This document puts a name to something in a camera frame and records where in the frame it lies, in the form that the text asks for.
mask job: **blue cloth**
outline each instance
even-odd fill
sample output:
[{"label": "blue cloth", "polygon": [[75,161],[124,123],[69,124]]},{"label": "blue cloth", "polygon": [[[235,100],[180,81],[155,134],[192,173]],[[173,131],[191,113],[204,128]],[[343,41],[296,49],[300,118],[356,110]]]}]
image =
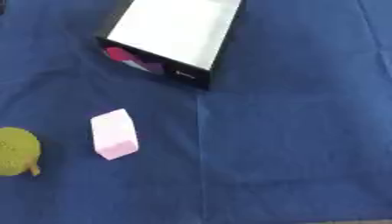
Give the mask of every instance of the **blue cloth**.
[{"label": "blue cloth", "polygon": [[[248,0],[210,92],[116,63],[110,0],[10,0],[0,125],[43,144],[0,178],[7,224],[256,224],[392,217],[392,1]],[[89,119],[125,108],[141,150],[108,162]]]}]

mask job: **yellow-green ball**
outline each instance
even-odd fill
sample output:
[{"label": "yellow-green ball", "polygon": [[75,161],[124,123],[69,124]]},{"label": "yellow-green ball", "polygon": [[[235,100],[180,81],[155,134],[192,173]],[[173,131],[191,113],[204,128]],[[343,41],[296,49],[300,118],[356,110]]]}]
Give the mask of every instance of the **yellow-green ball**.
[{"label": "yellow-green ball", "polygon": [[40,154],[39,140],[31,132],[11,127],[0,129],[0,176],[15,176],[27,170],[39,175]]}]

